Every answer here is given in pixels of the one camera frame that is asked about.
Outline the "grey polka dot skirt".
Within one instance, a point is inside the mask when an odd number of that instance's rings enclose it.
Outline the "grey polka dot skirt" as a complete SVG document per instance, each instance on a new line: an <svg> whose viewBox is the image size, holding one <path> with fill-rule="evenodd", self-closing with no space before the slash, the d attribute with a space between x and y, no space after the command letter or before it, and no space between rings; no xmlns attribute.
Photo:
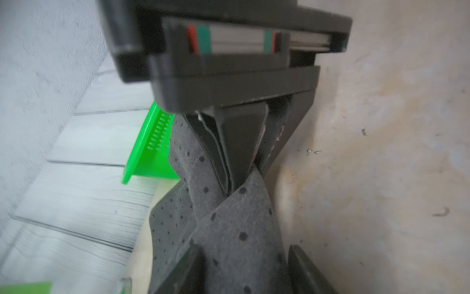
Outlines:
<svg viewBox="0 0 470 294"><path fill-rule="evenodd" d="M171 129L170 164L180 180L152 209L155 293L184 254L204 258L205 294L290 294L285 252L267 188L258 169L227 196L186 118Z"/></svg>

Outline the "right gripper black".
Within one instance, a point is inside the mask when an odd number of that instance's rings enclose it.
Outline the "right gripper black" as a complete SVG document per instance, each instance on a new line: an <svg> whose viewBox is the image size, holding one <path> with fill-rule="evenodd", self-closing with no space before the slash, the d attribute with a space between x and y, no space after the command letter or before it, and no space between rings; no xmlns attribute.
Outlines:
<svg viewBox="0 0 470 294"><path fill-rule="evenodd" d="M98 1L97 9L123 82L151 83L170 113L223 107L214 118L230 193L248 178L263 135L268 172L313 105L315 57L343 53L353 25L296 1Z"/></svg>

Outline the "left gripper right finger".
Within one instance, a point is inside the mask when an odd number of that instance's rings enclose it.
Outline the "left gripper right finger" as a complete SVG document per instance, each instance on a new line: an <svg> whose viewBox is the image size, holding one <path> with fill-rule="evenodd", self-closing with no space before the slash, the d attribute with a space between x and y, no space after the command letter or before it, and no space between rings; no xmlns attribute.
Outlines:
<svg viewBox="0 0 470 294"><path fill-rule="evenodd" d="M289 247L288 269L294 294L338 294L299 245Z"/></svg>

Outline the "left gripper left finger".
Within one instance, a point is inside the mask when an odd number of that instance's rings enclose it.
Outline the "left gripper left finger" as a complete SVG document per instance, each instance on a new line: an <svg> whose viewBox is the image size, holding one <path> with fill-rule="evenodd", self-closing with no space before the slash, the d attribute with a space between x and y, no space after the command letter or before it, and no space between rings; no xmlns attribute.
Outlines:
<svg viewBox="0 0 470 294"><path fill-rule="evenodd" d="M191 245L155 294L203 294L206 261L203 250Z"/></svg>

